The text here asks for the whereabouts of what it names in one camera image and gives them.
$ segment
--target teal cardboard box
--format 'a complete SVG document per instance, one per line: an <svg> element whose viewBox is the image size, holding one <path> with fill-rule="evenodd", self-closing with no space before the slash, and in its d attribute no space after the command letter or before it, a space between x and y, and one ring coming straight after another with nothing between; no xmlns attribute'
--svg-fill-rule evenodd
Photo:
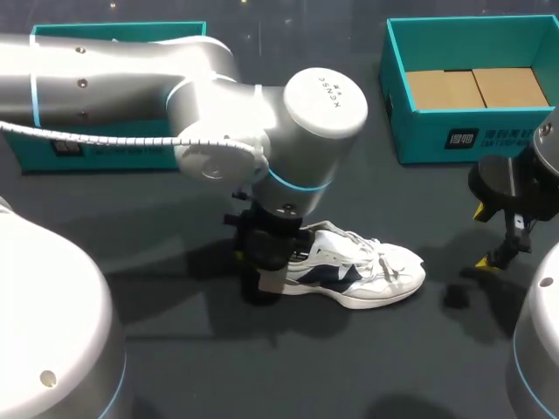
<svg viewBox="0 0 559 419"><path fill-rule="evenodd" d="M133 42L205 35L205 22L149 22L118 24L40 24L31 34L53 37L92 38ZM64 128L80 134L118 137L169 136L166 120L139 120L99 127ZM37 141L22 135L6 134L24 173L99 170L176 169L171 147L101 147Z"/></svg>
<svg viewBox="0 0 559 419"><path fill-rule="evenodd" d="M379 79L401 163L516 155L559 101L559 23L389 19Z"/></svg>

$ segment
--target shoe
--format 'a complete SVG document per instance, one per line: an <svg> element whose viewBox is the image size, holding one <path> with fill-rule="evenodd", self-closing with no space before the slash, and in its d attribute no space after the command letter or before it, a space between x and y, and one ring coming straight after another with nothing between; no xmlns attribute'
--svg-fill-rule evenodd
<svg viewBox="0 0 559 419"><path fill-rule="evenodd" d="M403 247L364 239L331 222L304 228L314 235L286 270L260 272L262 292L320 293L350 309L386 306L409 297L425 279L423 259Z"/></svg>

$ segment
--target robotic arm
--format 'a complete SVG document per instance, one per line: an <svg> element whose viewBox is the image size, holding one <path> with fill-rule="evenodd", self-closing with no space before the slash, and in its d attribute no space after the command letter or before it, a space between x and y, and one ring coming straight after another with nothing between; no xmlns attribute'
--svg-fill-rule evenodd
<svg viewBox="0 0 559 419"><path fill-rule="evenodd" d="M554 110L517 156L488 155L471 169L469 187L481 201L474 220L486 223L502 210L507 228L502 245L477 267L506 270L519 252L531 251L529 233L535 223L559 212L558 127L559 113Z"/></svg>
<svg viewBox="0 0 559 419"><path fill-rule="evenodd" d="M239 82L231 51L209 37L159 43L0 36L0 130L100 146L170 146L184 173L252 185L236 250L278 271L308 237L300 230L367 118L348 77L323 68L285 87ZM116 138L43 127L168 119L172 137Z"/></svg>

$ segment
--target black table surface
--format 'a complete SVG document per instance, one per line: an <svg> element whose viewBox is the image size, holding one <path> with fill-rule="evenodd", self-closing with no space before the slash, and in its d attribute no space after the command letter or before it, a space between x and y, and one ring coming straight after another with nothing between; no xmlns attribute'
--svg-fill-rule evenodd
<svg viewBox="0 0 559 419"><path fill-rule="evenodd" d="M205 20L244 81L283 85L326 66L361 86L369 120L307 221L328 219L404 245L426 262L420 292L351 312L320 296L257 307L231 274L230 191L179 174L21 176L0 141L0 195L98 262L127 327L140 419L512 417L504 388L510 336L534 250L481 287L459 275L504 233L472 220L468 166L402 167L376 81L387 17L553 13L557 0L3 0L0 31L34 24ZM445 298L448 287L467 303Z"/></svg>

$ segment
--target cable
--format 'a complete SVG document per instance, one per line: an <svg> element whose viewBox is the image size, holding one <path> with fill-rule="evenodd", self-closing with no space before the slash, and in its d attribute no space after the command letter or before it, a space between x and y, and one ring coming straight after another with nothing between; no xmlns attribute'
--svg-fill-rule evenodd
<svg viewBox="0 0 559 419"><path fill-rule="evenodd" d="M219 148L235 148L239 151L249 153L254 158L259 172L266 173L270 168L268 160L262 152L260 141L257 147L244 144L240 141L219 139L219 140L197 140L183 137L106 137L99 135L71 134L60 131L50 131L43 128L25 127L23 125L11 124L0 121L0 131L27 135L31 138L44 140L70 141L81 144L92 144L97 146L125 146L125 147L160 147L160 146L204 146Z"/></svg>

